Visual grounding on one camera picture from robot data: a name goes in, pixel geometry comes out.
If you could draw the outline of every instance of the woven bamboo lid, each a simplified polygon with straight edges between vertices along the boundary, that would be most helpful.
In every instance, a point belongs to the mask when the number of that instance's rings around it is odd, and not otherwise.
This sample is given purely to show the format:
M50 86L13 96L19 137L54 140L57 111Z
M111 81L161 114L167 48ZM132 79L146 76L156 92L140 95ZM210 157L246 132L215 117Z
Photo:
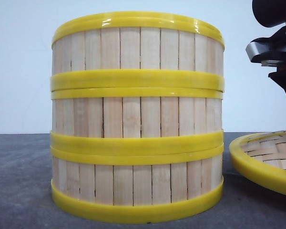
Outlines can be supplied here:
M230 144L230 152L238 172L286 195L286 131L239 137Z

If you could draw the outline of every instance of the yellow plastic rim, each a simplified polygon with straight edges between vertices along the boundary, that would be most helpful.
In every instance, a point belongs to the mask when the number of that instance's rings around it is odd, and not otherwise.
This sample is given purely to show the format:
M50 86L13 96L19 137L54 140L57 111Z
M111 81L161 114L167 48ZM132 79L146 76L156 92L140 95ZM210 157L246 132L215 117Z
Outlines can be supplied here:
M51 132L51 154L79 163L154 165L201 160L223 152L223 132L150 138L89 138Z
M201 151L194 151L188 153L180 154L166 154L166 155L147 155L147 156L101 156L91 154L78 154L75 152L60 151L51 147L51 154L54 157L78 162L78 163L87 163L87 164L96 164L96 165L115 165L115 166L133 166L133 165L161 165L161 164L172 164L172 163L181 163L188 161L202 160L210 157L219 155L224 150L224 144Z
M223 99L223 93L208 89L171 88L171 87L120 87L88 88L55 91L51 99L91 98L91 97L200 97Z
M259 136L260 133L239 137L230 144L230 152L232 164L239 173L265 188L286 195L286 170L251 158L240 147L245 142L281 134L286 134L286 132L264 135L262 137Z
M56 74L51 91L88 88L172 87L209 89L223 92L222 76L182 70L109 69Z
M111 223L156 223L189 217L213 207L223 193L223 182L210 192L180 202L148 206L112 206L71 198L51 181L52 198L62 210L86 219Z
M220 31L204 21L172 13L148 11L107 12L76 18L56 30L52 43L76 32L110 27L156 27L193 32L213 38L225 47Z

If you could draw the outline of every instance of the stacked bamboo steamer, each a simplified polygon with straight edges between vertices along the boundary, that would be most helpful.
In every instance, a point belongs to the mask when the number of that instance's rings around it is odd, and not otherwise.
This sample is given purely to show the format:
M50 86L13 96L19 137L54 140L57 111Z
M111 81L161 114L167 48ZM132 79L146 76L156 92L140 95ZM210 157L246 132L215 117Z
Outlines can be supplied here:
M220 32L193 18L110 12L53 37L52 196L122 223L188 217L222 194Z

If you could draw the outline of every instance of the bamboo slat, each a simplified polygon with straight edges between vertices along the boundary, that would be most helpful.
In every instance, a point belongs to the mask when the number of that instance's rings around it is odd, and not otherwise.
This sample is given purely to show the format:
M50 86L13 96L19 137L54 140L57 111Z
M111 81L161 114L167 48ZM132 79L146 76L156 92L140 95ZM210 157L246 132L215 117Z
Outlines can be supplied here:
M140 40L141 69L159 69L160 68L160 29L141 28ZM160 137L160 98L142 97L141 98L141 123L142 137ZM154 166L145 166L136 169L136 172L142 171L141 178L144 181L146 190L142 199L144 204L158 203L159 190L155 184L155 179L159 177Z
M286 169L286 134L267 137L268 134L270 133L260 134L259 136L266 137L242 144L242 150L258 161Z
M101 29L101 68L120 68L120 28ZM103 115L104 137L123 137L122 98L104 98ZM117 188L120 181L119 174L122 173L119 167L97 165L95 173L96 201L105 204L119 204L121 194Z

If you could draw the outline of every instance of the gray table surface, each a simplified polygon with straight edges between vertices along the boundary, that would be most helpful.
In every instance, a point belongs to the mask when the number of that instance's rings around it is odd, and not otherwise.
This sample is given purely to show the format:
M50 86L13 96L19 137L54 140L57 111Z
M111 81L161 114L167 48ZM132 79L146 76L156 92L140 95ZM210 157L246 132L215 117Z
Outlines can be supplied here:
M192 217L151 224L103 223L60 210L51 199L49 135L0 135L0 229L286 229L286 196L247 180L231 166L228 146L244 134L225 133L224 194L217 205Z

